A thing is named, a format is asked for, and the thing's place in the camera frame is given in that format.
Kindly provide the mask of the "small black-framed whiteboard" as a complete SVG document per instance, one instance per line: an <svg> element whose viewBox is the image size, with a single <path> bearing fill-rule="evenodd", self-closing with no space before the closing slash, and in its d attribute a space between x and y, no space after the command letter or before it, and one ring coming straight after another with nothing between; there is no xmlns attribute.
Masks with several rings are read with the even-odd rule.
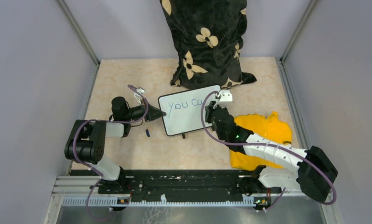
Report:
<svg viewBox="0 0 372 224"><path fill-rule="evenodd" d="M162 118L166 135L174 136L202 129L203 101L209 93L220 89L220 86L214 85L160 96L159 108L166 113Z"/></svg>

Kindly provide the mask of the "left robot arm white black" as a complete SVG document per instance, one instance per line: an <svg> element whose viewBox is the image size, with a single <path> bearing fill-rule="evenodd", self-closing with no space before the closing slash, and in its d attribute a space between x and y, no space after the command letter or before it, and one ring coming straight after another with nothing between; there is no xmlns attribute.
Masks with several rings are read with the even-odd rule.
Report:
<svg viewBox="0 0 372 224"><path fill-rule="evenodd" d="M139 106L130 107L124 97L115 97L109 121L75 121L64 155L68 160L91 168L103 183L109 183L112 190L122 193L128 187L125 171L105 155L105 140L127 137L133 122L149 122L164 116L165 112L149 103L141 102Z"/></svg>

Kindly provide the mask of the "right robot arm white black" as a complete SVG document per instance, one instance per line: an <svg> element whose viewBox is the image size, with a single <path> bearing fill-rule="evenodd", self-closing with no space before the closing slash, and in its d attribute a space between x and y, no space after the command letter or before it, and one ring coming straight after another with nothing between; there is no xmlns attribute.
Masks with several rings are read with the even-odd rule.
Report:
<svg viewBox="0 0 372 224"><path fill-rule="evenodd" d="M253 130L237 125L235 118L225 107L205 106L199 118L214 126L216 136L206 133L231 152L247 158L257 157L271 163L253 167L251 187L256 192L268 188L295 189L309 198L325 205L337 200L334 182L338 170L327 154L317 146L309 149L294 148L263 137Z"/></svg>

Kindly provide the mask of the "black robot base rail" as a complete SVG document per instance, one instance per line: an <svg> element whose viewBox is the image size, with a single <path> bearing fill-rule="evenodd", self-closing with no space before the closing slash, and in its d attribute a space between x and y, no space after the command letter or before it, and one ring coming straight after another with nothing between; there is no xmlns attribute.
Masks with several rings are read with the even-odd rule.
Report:
<svg viewBox="0 0 372 224"><path fill-rule="evenodd" d="M266 188L252 171L126 170L117 181L93 171L72 170L56 179L53 194L64 206L108 207L252 207L265 209L281 188Z"/></svg>

